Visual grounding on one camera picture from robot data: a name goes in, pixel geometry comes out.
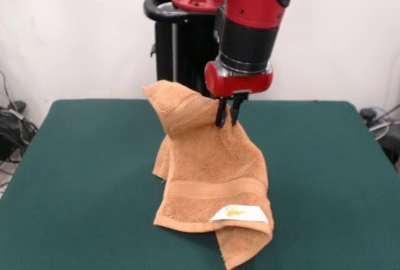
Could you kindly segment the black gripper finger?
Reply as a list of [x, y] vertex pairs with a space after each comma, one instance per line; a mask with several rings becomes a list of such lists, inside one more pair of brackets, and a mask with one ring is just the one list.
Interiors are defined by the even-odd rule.
[[227, 105], [226, 98], [224, 98], [224, 97], [219, 98], [219, 104], [218, 104], [216, 121], [215, 121], [215, 125], [217, 127], [224, 126], [224, 123], [226, 120], [226, 105]]
[[238, 117], [239, 117], [239, 110], [241, 107], [241, 104], [248, 99], [248, 94], [246, 92], [244, 93], [237, 93], [235, 94], [233, 97], [233, 102], [232, 102], [232, 106], [231, 106], [231, 110], [230, 110], [230, 114], [231, 114], [231, 124], [233, 126], [236, 125], [237, 121], [238, 121]]

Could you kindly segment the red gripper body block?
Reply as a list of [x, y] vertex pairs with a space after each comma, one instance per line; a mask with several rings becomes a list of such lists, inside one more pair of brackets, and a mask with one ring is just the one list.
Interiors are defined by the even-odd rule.
[[273, 67], [269, 62], [259, 74], [239, 74], [223, 67], [219, 61], [206, 64], [204, 77], [207, 90], [215, 98], [230, 98], [239, 93], [262, 93], [273, 81]]

